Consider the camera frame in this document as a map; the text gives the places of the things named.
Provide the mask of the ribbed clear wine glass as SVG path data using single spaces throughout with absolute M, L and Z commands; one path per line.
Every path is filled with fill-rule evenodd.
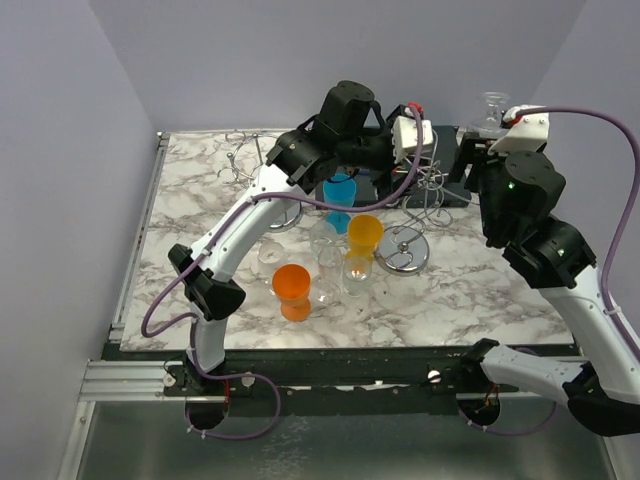
M 466 127 L 468 132 L 478 133 L 482 138 L 496 139 L 502 132 L 502 115 L 510 95 L 504 92 L 487 91 L 481 95 L 486 110 L 482 116 L 472 120 Z

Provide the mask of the scroll arm chrome glass rack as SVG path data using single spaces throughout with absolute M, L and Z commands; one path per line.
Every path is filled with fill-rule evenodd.
M 374 258 L 387 273 L 396 276 L 415 276 L 423 272 L 431 256 L 431 247 L 426 238 L 429 226 L 444 228 L 452 223 L 439 219 L 444 204 L 444 184 L 446 175 L 436 159 L 439 136 L 432 129 L 433 141 L 428 152 L 423 153 L 424 164 L 418 169 L 416 188 L 421 203 L 419 209 L 411 209 L 410 196 L 400 202 L 402 213 L 407 217 L 400 224 L 385 229 Z

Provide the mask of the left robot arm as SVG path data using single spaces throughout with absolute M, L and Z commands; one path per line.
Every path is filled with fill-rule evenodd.
M 227 321 L 246 298 L 233 276 L 260 237 L 293 205 L 314 204 L 312 192 L 339 168 L 387 173 L 406 154 L 402 140 L 419 150 L 427 130 L 417 105 L 383 116 L 368 87 L 343 80 L 319 113 L 277 138 L 256 178 L 209 232 L 191 246 L 171 248 L 169 260 L 195 315 L 187 382 L 197 393 L 221 385 Z

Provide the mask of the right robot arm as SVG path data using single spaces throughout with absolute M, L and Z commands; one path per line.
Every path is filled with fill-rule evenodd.
M 582 234 L 552 210 L 566 186 L 541 146 L 505 152 L 477 132 L 463 135 L 450 179 L 480 200 L 482 232 L 509 266 L 560 314 L 587 360 L 553 361 L 496 340 L 476 342 L 462 357 L 462 384 L 474 392 L 510 385 L 567 408 L 602 437 L 639 431 L 639 361 L 605 302 L 596 256 Z

